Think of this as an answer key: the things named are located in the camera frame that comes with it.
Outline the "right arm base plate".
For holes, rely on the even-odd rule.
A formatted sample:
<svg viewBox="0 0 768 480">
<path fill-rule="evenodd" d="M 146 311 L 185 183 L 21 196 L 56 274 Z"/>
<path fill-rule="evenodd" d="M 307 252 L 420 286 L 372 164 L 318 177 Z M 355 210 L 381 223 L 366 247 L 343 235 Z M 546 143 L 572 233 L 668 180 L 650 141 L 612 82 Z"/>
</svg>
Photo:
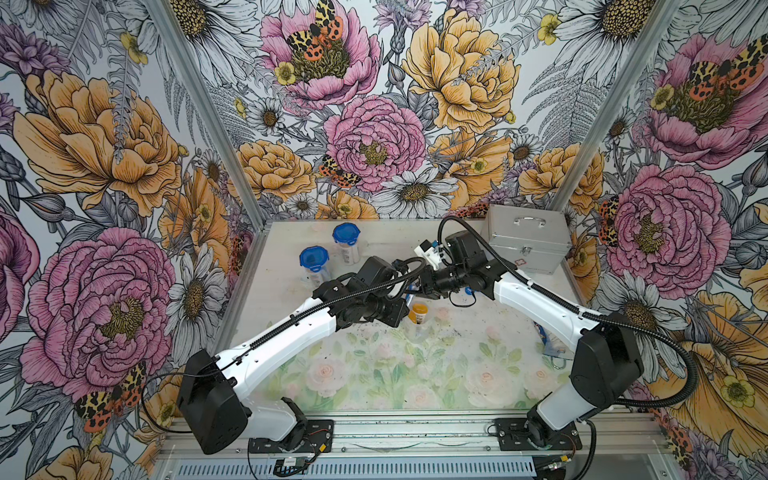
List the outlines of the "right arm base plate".
<svg viewBox="0 0 768 480">
<path fill-rule="evenodd" d="M 499 449 L 505 452 L 576 452 L 583 446 L 574 423 L 555 431 L 527 418 L 502 417 L 492 421 L 488 433 L 497 439 Z"/>
</svg>

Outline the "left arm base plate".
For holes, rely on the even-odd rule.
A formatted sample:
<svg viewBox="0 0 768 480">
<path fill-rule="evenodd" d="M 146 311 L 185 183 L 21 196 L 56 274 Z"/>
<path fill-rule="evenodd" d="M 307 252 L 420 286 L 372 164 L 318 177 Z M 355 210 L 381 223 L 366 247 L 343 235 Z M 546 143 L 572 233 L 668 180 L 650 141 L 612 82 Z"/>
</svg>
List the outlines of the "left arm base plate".
<svg viewBox="0 0 768 480">
<path fill-rule="evenodd" d="M 297 425 L 285 439 L 251 438 L 250 454 L 322 454 L 332 451 L 335 421 L 331 419 L 308 420 Z"/>
</svg>

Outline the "clear plastic cup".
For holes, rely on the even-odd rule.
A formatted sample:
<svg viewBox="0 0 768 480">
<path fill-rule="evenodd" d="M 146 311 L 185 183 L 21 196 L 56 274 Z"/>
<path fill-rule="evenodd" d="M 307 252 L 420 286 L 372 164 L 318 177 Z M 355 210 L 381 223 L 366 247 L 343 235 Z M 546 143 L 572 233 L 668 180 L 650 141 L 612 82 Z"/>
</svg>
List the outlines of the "clear plastic cup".
<svg viewBox="0 0 768 480">
<path fill-rule="evenodd" d="M 338 246 L 345 265 L 355 265 L 360 261 L 361 256 L 357 241 L 353 241 L 351 243 L 340 242 Z"/>
<path fill-rule="evenodd" d="M 429 336 L 428 314 L 429 307 L 423 302 L 414 302 L 410 307 L 410 339 L 415 343 L 422 342 Z"/>
<path fill-rule="evenodd" d="M 318 288 L 331 279 L 330 272 L 325 266 L 306 268 L 305 271 L 313 288 Z"/>
</svg>

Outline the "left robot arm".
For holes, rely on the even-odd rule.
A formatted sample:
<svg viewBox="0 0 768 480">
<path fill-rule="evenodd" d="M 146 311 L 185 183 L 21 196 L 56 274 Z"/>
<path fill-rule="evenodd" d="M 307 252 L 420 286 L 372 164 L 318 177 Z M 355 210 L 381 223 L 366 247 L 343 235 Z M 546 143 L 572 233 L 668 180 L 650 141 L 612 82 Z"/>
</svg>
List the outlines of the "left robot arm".
<svg viewBox="0 0 768 480">
<path fill-rule="evenodd" d="M 186 363 L 177 408 L 206 455 L 235 441 L 261 439 L 292 452 L 308 421 L 294 400 L 257 401 L 257 387 L 288 360 L 332 334 L 364 321 L 396 328 L 407 316 L 406 288 L 427 268 L 412 257 L 368 258 L 358 272 L 328 280 L 285 318 L 217 354 L 201 350 Z"/>
</svg>

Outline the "white gold tube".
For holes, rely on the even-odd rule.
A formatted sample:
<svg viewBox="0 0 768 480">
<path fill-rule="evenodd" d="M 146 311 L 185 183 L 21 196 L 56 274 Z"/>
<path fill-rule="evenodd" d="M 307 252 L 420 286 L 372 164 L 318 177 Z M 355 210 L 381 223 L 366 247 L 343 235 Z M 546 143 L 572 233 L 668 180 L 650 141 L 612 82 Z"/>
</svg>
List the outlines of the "white gold tube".
<svg viewBox="0 0 768 480">
<path fill-rule="evenodd" d="M 426 304 L 419 302 L 413 303 L 410 307 L 408 318 L 412 323 L 421 325 L 426 321 L 428 312 L 429 308 Z"/>
</svg>

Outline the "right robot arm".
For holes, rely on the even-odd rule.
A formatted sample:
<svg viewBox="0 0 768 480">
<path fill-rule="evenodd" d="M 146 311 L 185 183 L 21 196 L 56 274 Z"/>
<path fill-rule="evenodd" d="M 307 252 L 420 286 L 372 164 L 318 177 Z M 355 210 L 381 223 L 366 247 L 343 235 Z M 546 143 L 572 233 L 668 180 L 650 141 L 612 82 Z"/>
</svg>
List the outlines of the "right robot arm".
<svg viewBox="0 0 768 480">
<path fill-rule="evenodd" d="M 618 403 L 643 373 L 635 334 L 620 326 L 619 316 L 602 315 L 536 283 L 515 265 L 483 248 L 464 231 L 447 238 L 448 260 L 438 242 L 414 248 L 427 266 L 418 294 L 447 298 L 464 288 L 511 307 L 554 334 L 573 353 L 569 379 L 529 410 L 529 442 L 544 448 L 572 423 L 587 420 Z"/>
</svg>

